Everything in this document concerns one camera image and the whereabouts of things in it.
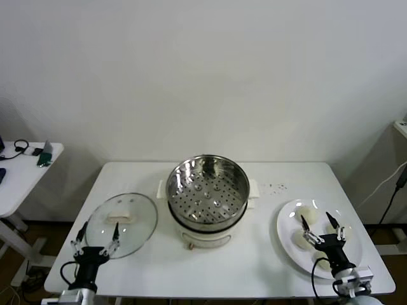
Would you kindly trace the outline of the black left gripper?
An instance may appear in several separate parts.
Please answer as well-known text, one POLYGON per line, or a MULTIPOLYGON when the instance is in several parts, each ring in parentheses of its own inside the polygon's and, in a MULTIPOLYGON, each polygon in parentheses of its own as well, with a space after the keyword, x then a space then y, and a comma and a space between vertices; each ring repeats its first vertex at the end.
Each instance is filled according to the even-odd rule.
POLYGON ((74 288, 97 289, 95 280, 99 267, 105 264, 120 246, 119 224, 116 223, 111 241, 103 247, 82 247, 88 222, 78 231, 76 238, 71 240, 72 253, 79 264, 74 281, 74 288))

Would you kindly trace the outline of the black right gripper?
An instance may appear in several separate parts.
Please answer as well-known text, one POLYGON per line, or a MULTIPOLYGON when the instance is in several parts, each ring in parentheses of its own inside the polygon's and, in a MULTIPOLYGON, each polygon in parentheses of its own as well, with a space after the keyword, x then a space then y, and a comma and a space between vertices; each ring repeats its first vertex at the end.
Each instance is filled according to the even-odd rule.
POLYGON ((329 231, 330 234, 324 234, 320 237, 310 230, 306 219, 301 215, 304 239, 314 246, 316 250, 327 255, 332 272, 340 272, 353 268, 354 264, 348 260, 343 251, 346 240, 345 228, 340 226, 339 222, 329 212, 326 212, 326 215, 332 229, 329 231))

